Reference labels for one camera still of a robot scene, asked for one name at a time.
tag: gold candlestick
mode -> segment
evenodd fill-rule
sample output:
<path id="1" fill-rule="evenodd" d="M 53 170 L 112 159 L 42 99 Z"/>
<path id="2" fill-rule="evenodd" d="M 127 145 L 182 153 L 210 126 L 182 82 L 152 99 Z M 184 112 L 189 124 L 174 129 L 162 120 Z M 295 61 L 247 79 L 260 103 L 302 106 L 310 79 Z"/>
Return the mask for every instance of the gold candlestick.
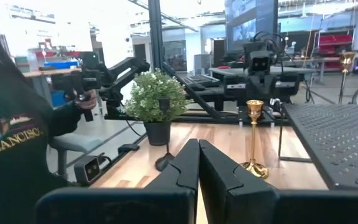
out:
<path id="1" fill-rule="evenodd" d="M 247 101 L 248 106 L 248 116 L 251 118 L 252 125 L 252 135 L 251 135 L 251 155 L 249 162 L 244 162 L 240 164 L 246 170 L 254 174 L 256 177 L 266 178 L 268 176 L 268 171 L 265 166 L 262 164 L 256 163 L 255 160 L 255 148 L 256 148 L 256 124 L 257 119 L 262 114 L 262 107 L 264 105 L 263 101 L 260 100 L 249 100 Z"/>
<path id="2" fill-rule="evenodd" d="M 341 65 L 342 65 L 342 82 L 341 82 L 341 89 L 339 90 L 339 100 L 338 104 L 342 104 L 343 99 L 343 92 L 345 89 L 345 81 L 346 76 L 349 74 L 349 69 L 353 64 L 353 58 L 356 56 L 355 52 L 344 52 L 341 54 Z"/>

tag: black plant pot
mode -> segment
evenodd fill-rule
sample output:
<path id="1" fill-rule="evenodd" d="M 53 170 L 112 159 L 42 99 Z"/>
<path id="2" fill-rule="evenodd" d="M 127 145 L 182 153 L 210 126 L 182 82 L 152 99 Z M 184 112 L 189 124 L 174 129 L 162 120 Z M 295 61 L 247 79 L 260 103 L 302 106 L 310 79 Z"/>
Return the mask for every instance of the black plant pot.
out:
<path id="1" fill-rule="evenodd" d="M 171 122 L 148 123 L 143 122 L 149 143 L 152 146 L 164 146 L 171 137 Z"/>

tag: gray chair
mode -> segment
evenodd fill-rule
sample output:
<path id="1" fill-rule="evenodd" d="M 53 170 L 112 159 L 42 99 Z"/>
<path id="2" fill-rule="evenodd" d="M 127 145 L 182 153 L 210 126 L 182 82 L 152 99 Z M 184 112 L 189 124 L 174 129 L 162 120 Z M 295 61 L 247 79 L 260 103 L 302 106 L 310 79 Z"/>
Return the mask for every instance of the gray chair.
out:
<path id="1" fill-rule="evenodd" d="M 67 151 L 88 153 L 102 143 L 100 139 L 75 133 L 54 137 L 49 146 L 58 152 L 57 174 L 67 179 Z"/>

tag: metal pole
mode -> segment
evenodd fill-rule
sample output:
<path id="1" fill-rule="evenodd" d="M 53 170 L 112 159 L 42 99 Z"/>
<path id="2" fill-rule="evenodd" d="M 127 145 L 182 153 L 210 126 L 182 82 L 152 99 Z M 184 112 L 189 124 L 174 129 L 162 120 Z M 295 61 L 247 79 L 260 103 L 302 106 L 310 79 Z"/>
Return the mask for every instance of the metal pole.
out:
<path id="1" fill-rule="evenodd" d="M 163 47 L 160 0 L 149 0 L 149 18 L 153 69 L 162 68 Z"/>

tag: monitor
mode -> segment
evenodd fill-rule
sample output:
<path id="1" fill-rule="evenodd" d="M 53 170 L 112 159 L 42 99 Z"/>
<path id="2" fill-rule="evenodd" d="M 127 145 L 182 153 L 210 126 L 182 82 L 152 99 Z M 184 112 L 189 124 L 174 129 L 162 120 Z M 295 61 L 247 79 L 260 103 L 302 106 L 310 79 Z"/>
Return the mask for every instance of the monitor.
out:
<path id="1" fill-rule="evenodd" d="M 277 6 L 277 0 L 225 0 L 226 50 L 242 50 L 259 31 L 276 33 Z"/>

